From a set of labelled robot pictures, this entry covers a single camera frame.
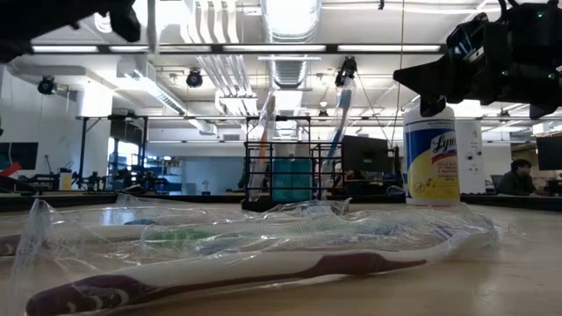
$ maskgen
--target white column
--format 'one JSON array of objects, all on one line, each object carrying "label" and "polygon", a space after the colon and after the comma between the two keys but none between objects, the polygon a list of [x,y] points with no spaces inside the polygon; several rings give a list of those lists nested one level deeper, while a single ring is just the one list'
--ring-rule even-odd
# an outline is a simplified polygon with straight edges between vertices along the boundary
[{"label": "white column", "polygon": [[482,125],[479,121],[457,121],[456,130],[460,191],[486,193]]},{"label": "white column", "polygon": [[[113,94],[101,85],[92,84],[84,91],[78,91],[76,99],[80,116],[105,117],[112,114]],[[90,176],[94,171],[104,176],[107,171],[107,143],[112,123],[109,120],[96,121],[94,118],[88,121],[88,127],[95,125],[86,133],[83,177]]]}]

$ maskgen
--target workbench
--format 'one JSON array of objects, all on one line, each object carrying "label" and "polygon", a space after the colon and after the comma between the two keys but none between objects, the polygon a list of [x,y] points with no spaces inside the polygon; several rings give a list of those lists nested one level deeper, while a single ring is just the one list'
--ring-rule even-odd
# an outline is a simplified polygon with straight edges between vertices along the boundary
[{"label": "workbench", "polygon": [[[228,204],[198,206],[225,210],[240,207]],[[400,206],[350,207],[356,211],[392,210]],[[112,315],[560,315],[560,214],[491,206],[470,207],[509,229],[501,232],[497,248],[482,249],[476,257],[459,257],[433,266],[379,276],[346,276],[337,280],[323,277],[303,284],[180,298],[172,303],[149,306],[141,313],[139,309],[133,309]],[[0,261],[0,268],[3,280],[0,285],[6,285],[9,262]]]}]

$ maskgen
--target computer monitor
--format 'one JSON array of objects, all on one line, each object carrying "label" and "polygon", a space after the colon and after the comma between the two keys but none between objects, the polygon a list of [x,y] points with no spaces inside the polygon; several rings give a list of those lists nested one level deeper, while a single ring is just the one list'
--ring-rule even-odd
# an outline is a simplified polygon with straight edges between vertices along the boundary
[{"label": "computer monitor", "polygon": [[342,158],[344,170],[393,171],[386,140],[346,135],[342,140]]},{"label": "computer monitor", "polygon": [[562,136],[537,137],[538,168],[562,169]]},{"label": "computer monitor", "polygon": [[37,142],[0,143],[0,169],[10,167],[11,161],[19,162],[22,170],[35,170],[38,148]]}]

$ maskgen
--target chair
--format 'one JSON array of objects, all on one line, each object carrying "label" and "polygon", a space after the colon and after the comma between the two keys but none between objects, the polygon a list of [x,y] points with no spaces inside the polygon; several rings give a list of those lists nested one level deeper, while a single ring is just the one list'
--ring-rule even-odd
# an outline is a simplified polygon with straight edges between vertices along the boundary
[{"label": "chair", "polygon": [[503,175],[491,175],[490,177],[492,177],[492,183],[494,183],[494,189],[497,193],[498,189],[500,188],[500,183]]}]

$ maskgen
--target ceiling beam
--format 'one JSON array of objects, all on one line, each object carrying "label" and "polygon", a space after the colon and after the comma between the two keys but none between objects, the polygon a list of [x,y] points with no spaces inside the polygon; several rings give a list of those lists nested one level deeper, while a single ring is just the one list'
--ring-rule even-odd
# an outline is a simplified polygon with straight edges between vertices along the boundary
[{"label": "ceiling beam", "polygon": [[[148,53],[146,45],[35,45],[34,54],[54,55],[143,55]],[[443,44],[171,44],[160,45],[160,55],[206,55],[206,54],[444,54]]]}]

